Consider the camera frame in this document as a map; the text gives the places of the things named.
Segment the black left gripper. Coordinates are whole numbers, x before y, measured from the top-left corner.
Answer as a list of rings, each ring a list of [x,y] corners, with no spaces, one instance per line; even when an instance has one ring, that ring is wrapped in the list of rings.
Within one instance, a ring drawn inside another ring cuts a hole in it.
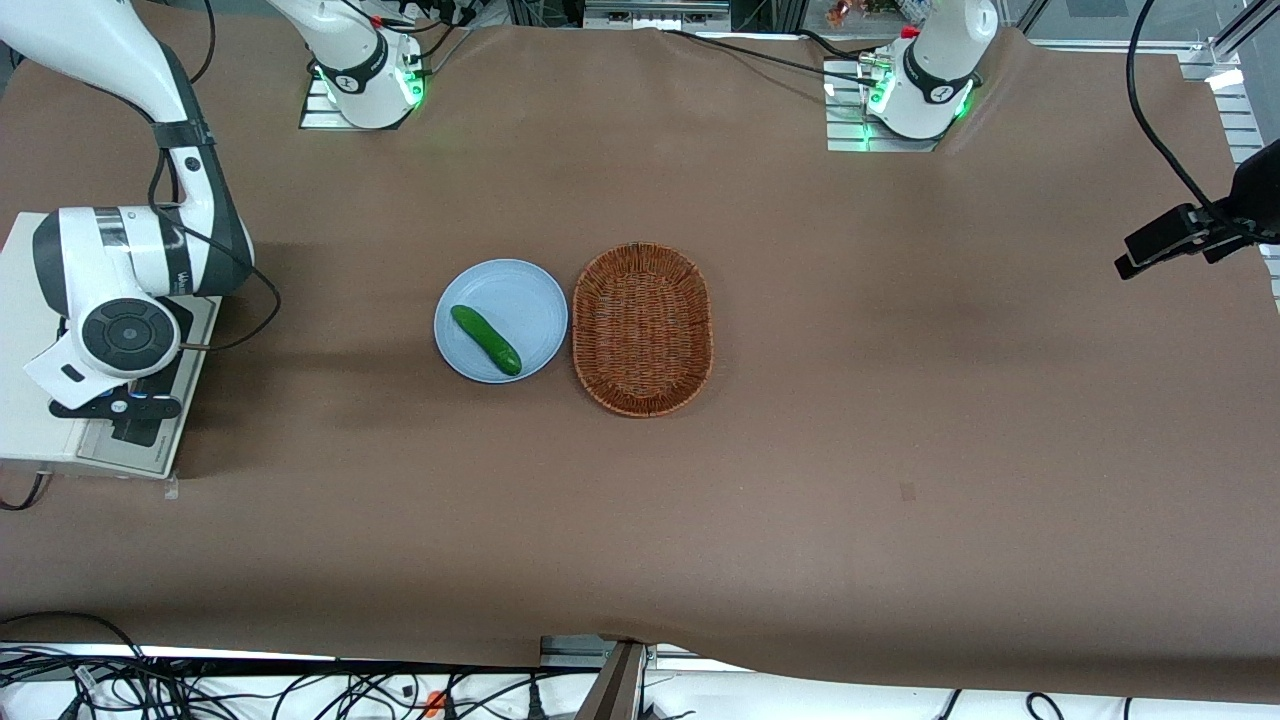
[[[1198,193],[1208,220],[1207,234],[1198,209],[1180,204],[1125,238],[1125,254],[1114,261],[1123,281],[1180,256],[1199,254],[1219,263],[1238,250],[1276,245],[1279,229],[1279,141],[1272,141],[1242,163],[1229,193],[1211,202]]]

